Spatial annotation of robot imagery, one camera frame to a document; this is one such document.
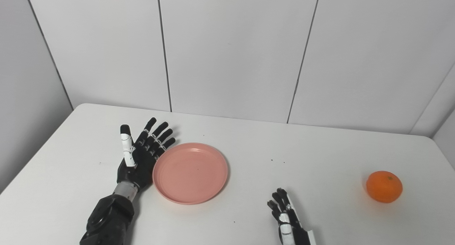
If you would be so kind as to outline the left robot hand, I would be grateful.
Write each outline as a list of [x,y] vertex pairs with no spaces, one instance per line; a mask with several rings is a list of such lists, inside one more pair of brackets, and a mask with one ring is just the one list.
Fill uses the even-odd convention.
[[157,160],[176,142],[169,123],[163,122],[154,127],[156,122],[156,118],[151,118],[135,141],[130,126],[120,126],[123,159],[118,167],[117,183],[131,183],[138,191],[152,184],[152,172]]

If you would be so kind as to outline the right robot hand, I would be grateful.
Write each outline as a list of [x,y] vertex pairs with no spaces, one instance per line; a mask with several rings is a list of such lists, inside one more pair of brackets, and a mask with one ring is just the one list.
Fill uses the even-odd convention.
[[314,233],[302,227],[288,192],[277,188],[267,202],[278,223],[278,236],[282,245],[315,245]]

